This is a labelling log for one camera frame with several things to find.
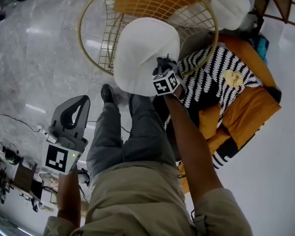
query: gold metal frame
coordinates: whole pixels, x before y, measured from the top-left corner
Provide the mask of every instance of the gold metal frame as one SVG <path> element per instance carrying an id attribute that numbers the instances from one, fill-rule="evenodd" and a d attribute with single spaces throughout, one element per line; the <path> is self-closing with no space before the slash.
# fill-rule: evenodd
<path id="1" fill-rule="evenodd" d="M 81 38 L 83 17 L 93 1 L 89 0 L 82 10 L 78 22 L 78 41 L 87 59 L 95 67 L 110 75 L 113 75 L 114 58 L 120 33 L 127 24 L 138 17 L 153 17 L 175 27 L 180 37 L 180 48 L 182 48 L 187 38 L 203 29 L 208 29 L 215 33 L 212 49 L 207 58 L 189 72 L 184 73 L 183 76 L 197 71 L 213 55 L 218 40 L 218 25 L 211 7 L 205 0 L 104 0 L 107 21 L 99 61 L 95 62 L 85 50 Z M 118 1 L 118 6 L 123 9 L 122 12 L 115 11 L 116 1 Z M 181 6 L 188 4 L 188 1 L 198 3 L 198 9 L 190 12 L 187 11 L 188 5 Z"/>

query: person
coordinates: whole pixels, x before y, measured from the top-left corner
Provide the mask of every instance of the person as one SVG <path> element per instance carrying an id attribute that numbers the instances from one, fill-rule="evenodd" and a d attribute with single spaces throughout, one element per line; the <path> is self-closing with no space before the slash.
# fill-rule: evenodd
<path id="1" fill-rule="evenodd" d="M 122 144 L 120 113 L 113 89 L 104 101 L 87 156 L 91 199 L 80 227 L 81 197 L 77 169 L 60 175 L 58 216 L 49 217 L 44 235 L 252 235 L 230 190 L 223 188 L 206 140 L 175 95 L 165 95 L 177 146 L 195 208 L 187 212 L 175 157 L 150 98 L 131 94 L 132 128 Z"/>

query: forearm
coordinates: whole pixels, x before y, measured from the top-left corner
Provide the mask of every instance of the forearm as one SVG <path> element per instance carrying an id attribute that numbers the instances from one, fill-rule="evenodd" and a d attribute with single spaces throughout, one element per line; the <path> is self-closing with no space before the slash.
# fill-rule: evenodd
<path id="1" fill-rule="evenodd" d="M 59 175 L 57 206 L 59 209 L 58 217 L 69 220 L 76 227 L 80 226 L 81 196 L 76 167 L 68 175 Z"/>
<path id="2" fill-rule="evenodd" d="M 178 150 L 195 203 L 204 193 L 222 187 L 222 184 L 214 170 L 210 150 L 202 133 L 178 100 L 171 95 L 164 98 L 172 117 Z"/>

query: white cube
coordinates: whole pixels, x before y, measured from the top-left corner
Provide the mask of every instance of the white cube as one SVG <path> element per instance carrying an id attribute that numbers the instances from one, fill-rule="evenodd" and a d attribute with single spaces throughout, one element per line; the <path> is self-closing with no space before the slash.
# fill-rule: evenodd
<path id="1" fill-rule="evenodd" d="M 157 95 L 173 93 L 180 84 L 174 71 L 157 74 L 153 77 L 153 84 Z"/>

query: white floor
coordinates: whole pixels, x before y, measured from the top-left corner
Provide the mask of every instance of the white floor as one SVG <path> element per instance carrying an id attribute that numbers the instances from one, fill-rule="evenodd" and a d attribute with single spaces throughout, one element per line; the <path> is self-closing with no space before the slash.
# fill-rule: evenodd
<path id="1" fill-rule="evenodd" d="M 276 13 L 272 5 L 269 10 Z M 294 19 L 295 9 L 291 14 L 291 20 Z M 73 38 L 71 30 L 68 30 L 70 27 L 67 24 L 63 27 L 66 29 L 61 28 L 63 39 L 59 41 L 66 43 L 69 37 Z M 282 91 L 282 109 L 217 172 L 224 187 L 233 191 L 254 235 L 295 236 L 295 27 L 266 19 L 263 33 L 270 41 L 268 66 Z M 97 82 L 92 80 L 89 85 L 89 90 L 98 92 Z M 7 132 L 0 132 L 1 137 L 2 133 L 7 136 Z M 88 135 L 91 136 L 91 132 L 92 128 L 87 131 Z M 186 203 L 191 210 L 189 195 L 186 195 Z M 13 192 L 8 194 L 0 209 L 37 235 L 42 234 L 49 216 L 40 210 L 33 212 L 31 205 Z"/>

